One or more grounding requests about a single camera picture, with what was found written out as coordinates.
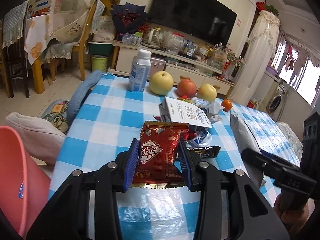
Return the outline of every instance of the human hand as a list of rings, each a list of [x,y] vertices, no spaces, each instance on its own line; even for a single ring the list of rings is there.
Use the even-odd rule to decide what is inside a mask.
[[[280,202],[281,194],[277,196],[273,209],[283,223],[292,225],[288,232],[290,236],[294,236],[301,230],[301,228],[303,228],[303,226],[307,222],[309,216],[308,202],[303,208],[299,210],[286,210],[283,213],[281,213],[279,210]]]

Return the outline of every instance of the dining table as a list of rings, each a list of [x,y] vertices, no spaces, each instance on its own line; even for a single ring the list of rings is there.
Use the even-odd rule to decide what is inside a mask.
[[[37,94],[42,94],[45,91],[41,70],[41,64],[44,61],[42,53],[46,50],[49,41],[54,38],[49,35],[49,23],[49,14],[35,16],[26,21],[24,50],[28,54],[28,61],[31,64]]]
[[[74,119],[62,145],[49,189],[49,198],[73,170],[98,170],[127,151],[133,138],[140,138],[145,121],[156,121],[163,96],[153,94],[148,82],[143,92],[131,92],[128,78],[103,74]],[[174,97],[176,88],[166,96]],[[259,147],[299,164],[291,145],[276,123],[266,114],[233,104],[231,109],[252,124]],[[219,170],[233,172],[246,168],[230,127],[230,112],[220,111],[221,121],[212,124],[210,146],[220,146],[216,158],[207,159]],[[274,205],[281,189],[265,176],[260,192]],[[118,214],[124,240],[193,239],[199,211],[200,192],[187,186],[177,188],[131,187],[116,193]],[[88,237],[94,239],[93,215],[89,214]]]

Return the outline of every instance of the television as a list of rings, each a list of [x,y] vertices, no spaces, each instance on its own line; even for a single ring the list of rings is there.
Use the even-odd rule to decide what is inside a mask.
[[[226,46],[236,16],[217,0],[153,0],[148,20]]]

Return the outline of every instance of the white paper box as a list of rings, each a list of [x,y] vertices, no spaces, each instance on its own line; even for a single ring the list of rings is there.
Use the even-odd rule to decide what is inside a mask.
[[[211,128],[211,122],[199,107],[174,98],[165,97],[160,104],[160,114],[169,115],[172,122]]]

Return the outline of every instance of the green plastic bin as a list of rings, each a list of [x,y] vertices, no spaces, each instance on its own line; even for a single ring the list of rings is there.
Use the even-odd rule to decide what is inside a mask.
[[[91,56],[92,71],[101,70],[102,72],[107,72],[107,65],[108,57],[102,55]]]

